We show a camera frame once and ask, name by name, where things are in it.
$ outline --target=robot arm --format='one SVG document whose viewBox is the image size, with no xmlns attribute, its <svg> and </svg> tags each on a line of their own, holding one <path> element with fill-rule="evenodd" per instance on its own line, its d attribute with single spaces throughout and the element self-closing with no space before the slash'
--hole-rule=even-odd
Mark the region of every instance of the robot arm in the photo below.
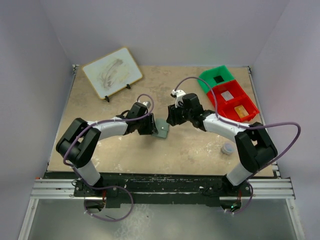
<svg viewBox="0 0 320 240">
<path fill-rule="evenodd" d="M 175 98 L 175 104 L 168 106 L 166 120 L 171 126 L 189 121 L 195 128 L 218 134 L 236 143 L 240 163 L 223 177 L 227 188 L 239 186 L 277 156 L 277 149 L 265 129 L 248 129 L 261 126 L 261 123 L 239 125 L 236 121 L 219 116 L 220 119 L 238 125 L 233 126 L 219 120 L 214 111 L 204 110 L 194 93 L 173 90 L 171 96 Z"/>
<path fill-rule="evenodd" d="M 145 115 L 150 107 L 150 102 L 135 102 L 132 108 L 127 112 L 126 116 L 117 115 L 108 122 L 100 123 L 90 128 L 71 149 L 67 156 L 73 167 L 81 177 L 90 185 L 96 188 L 103 186 L 103 178 L 96 170 L 91 158 L 98 141 L 112 136 L 122 136 L 133 133 L 135 130 L 140 135 L 152 135 L 158 133 L 153 113 L 148 116 L 133 121 L 116 121 L 116 120 L 132 120 Z M 62 156 L 65 155 L 68 148 L 76 137 L 93 121 L 85 121 L 76 118 L 56 145 L 56 151 Z"/>
</svg>

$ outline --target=red tray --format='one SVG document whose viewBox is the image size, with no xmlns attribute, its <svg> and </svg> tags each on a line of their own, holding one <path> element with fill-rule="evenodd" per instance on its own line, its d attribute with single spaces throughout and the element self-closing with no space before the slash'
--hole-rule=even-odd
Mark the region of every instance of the red tray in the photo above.
<svg viewBox="0 0 320 240">
<path fill-rule="evenodd" d="M 259 110 L 255 104 L 251 101 L 236 80 L 217 85 L 213 87 L 212 90 L 218 104 L 218 114 L 222 117 L 243 123 L 252 120 L 259 113 Z M 206 95 L 210 99 L 212 105 L 215 107 L 215 100 L 211 91 L 209 91 Z M 231 99 L 225 99 L 223 95 L 226 97 L 231 96 Z M 242 105 L 248 112 L 247 116 L 239 117 L 237 114 L 235 107 L 240 105 Z"/>
</svg>

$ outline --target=whiteboard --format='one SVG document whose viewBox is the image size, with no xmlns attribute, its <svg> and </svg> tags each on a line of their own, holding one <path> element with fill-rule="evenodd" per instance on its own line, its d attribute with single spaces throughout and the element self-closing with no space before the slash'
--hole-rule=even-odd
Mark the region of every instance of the whiteboard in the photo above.
<svg viewBox="0 0 320 240">
<path fill-rule="evenodd" d="M 105 99 L 143 77 L 126 47 L 90 62 L 82 69 L 100 99 Z"/>
</svg>

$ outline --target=gray wall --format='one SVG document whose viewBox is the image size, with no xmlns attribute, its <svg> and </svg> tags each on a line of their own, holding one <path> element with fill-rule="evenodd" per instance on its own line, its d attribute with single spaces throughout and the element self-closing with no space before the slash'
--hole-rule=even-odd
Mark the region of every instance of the gray wall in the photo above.
<svg viewBox="0 0 320 240">
<path fill-rule="evenodd" d="M 307 239 L 320 236 L 320 1 L 291 0 L 253 65 L 253 80 L 267 123 L 296 121 L 300 139 L 278 161 L 291 177 Z M 270 129 L 282 150 L 294 127 Z"/>
<path fill-rule="evenodd" d="M 0 238 L 11 240 L 46 169 L 72 66 L 38 0 L 0 5 Z"/>
<path fill-rule="evenodd" d="M 128 46 L 142 65 L 252 64 L 289 0 L 41 0 L 72 63 Z"/>
</svg>

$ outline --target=wooden table surface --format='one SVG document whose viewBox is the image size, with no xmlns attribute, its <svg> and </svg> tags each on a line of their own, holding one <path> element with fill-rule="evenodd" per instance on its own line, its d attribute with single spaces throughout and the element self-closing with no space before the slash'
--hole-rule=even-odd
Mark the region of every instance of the wooden table surface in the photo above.
<svg viewBox="0 0 320 240">
<path fill-rule="evenodd" d="M 70 97 L 61 119 L 55 145 L 75 118 L 86 121 L 110 119 L 130 109 L 137 96 L 150 94 L 154 101 L 155 118 L 167 119 L 168 105 L 175 100 L 170 96 L 178 82 L 189 76 L 199 76 L 211 67 L 195 66 L 140 66 L 143 78 L 110 97 L 110 102 L 100 100 L 84 72 L 79 69 Z M 256 103 L 250 77 L 246 67 L 230 67 L 229 71 Z M 204 109 L 214 110 L 206 94 L 194 79 L 185 81 L 179 89 L 196 93 Z M 251 122 L 261 122 L 257 115 Z M 125 136 L 113 136 L 98 142 L 92 161 L 99 172 L 145 173 L 145 174 L 193 174 L 224 175 L 239 163 L 237 151 L 231 156 L 221 153 L 226 138 L 203 132 L 190 122 L 169 127 L 167 139 L 134 132 Z M 63 165 L 62 157 L 52 150 L 48 171 L 72 171 Z M 272 167 L 262 170 L 257 176 L 273 176 Z"/>
</svg>

